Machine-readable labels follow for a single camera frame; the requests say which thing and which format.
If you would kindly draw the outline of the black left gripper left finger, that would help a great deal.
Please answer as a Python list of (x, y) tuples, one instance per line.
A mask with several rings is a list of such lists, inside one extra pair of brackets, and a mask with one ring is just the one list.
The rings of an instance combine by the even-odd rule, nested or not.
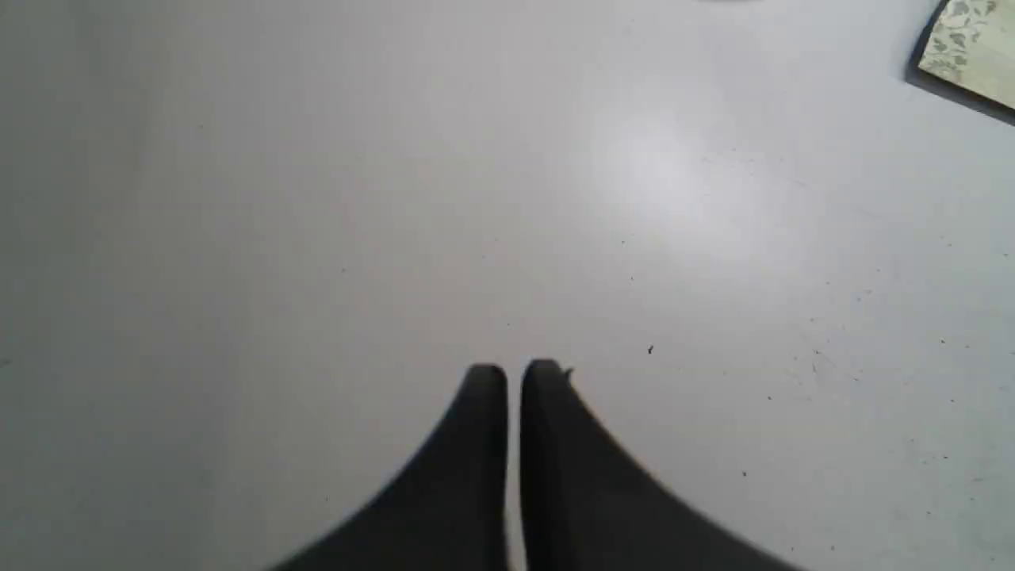
[(370, 502), (280, 570), (507, 570), (507, 377), (468, 368), (441, 422)]

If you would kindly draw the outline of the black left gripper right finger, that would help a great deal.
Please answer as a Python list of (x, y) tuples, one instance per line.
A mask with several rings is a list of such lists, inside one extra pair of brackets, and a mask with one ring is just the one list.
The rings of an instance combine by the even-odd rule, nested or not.
[(519, 406), (519, 502), (530, 570), (787, 570), (673, 496), (536, 360)]

